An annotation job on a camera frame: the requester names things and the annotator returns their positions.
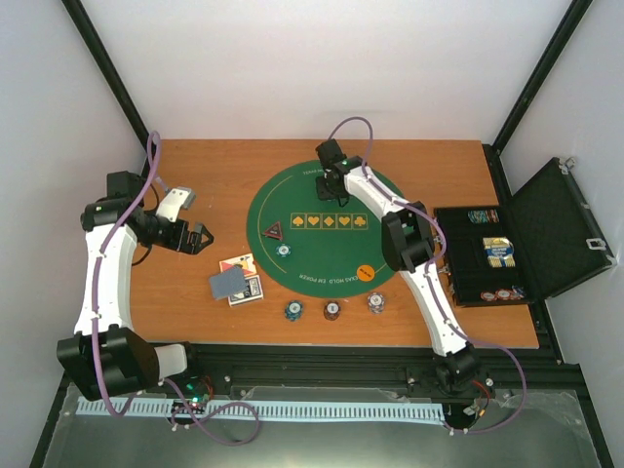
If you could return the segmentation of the green blue chip stack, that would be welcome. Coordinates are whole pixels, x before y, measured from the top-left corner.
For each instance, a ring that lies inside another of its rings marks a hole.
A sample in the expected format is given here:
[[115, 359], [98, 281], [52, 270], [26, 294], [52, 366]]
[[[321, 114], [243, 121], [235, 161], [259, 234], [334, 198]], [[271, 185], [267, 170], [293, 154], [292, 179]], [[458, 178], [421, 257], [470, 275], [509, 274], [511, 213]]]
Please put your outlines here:
[[292, 322], [299, 320], [303, 314], [303, 304], [299, 300], [292, 300], [285, 308], [285, 317]]

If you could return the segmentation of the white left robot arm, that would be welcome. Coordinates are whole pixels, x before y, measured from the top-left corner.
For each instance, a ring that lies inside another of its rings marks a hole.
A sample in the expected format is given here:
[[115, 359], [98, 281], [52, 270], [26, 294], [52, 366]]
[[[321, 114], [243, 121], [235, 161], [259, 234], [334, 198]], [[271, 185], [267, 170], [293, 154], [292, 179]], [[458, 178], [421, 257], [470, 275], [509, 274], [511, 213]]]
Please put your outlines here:
[[154, 346], [134, 330], [130, 295], [137, 247], [196, 255], [214, 240], [202, 223], [190, 227], [179, 216], [195, 200], [192, 189], [169, 189], [148, 210], [143, 198], [150, 187], [140, 175], [112, 173], [105, 196], [80, 216], [88, 252], [84, 299], [73, 335], [57, 344], [57, 358], [86, 400], [107, 406], [165, 378], [185, 393], [203, 380], [189, 343]]

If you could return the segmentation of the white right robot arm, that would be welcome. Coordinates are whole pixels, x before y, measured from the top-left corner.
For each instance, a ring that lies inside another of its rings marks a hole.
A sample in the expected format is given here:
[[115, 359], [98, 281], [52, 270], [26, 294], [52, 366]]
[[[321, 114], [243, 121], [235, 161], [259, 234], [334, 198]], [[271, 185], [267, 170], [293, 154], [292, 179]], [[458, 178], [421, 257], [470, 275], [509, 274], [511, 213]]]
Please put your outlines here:
[[333, 138], [316, 147], [323, 174], [317, 178], [321, 200], [361, 202], [381, 223], [385, 263], [411, 291], [430, 334], [435, 354], [432, 378], [447, 396], [459, 396], [482, 377], [474, 345], [459, 325], [441, 284], [432, 230], [437, 224], [424, 206], [392, 191], [364, 159], [347, 157]]

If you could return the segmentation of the orange black chip stack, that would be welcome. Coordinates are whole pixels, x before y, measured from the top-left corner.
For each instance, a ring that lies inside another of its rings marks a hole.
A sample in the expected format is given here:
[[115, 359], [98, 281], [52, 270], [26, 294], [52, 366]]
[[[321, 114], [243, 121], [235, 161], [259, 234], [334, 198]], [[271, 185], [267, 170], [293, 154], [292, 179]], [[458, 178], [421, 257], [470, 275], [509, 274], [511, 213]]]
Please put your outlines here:
[[328, 301], [324, 306], [324, 317], [328, 321], [335, 321], [341, 313], [341, 307], [338, 301]]

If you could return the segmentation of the purple white chip stack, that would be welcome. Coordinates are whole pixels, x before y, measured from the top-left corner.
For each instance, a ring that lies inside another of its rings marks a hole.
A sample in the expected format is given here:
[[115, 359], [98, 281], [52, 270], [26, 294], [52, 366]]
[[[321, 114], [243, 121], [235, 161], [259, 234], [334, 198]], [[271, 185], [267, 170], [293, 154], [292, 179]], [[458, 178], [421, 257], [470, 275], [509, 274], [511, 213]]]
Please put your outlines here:
[[385, 308], [385, 296], [380, 292], [372, 292], [367, 299], [369, 311], [372, 314], [381, 314]]

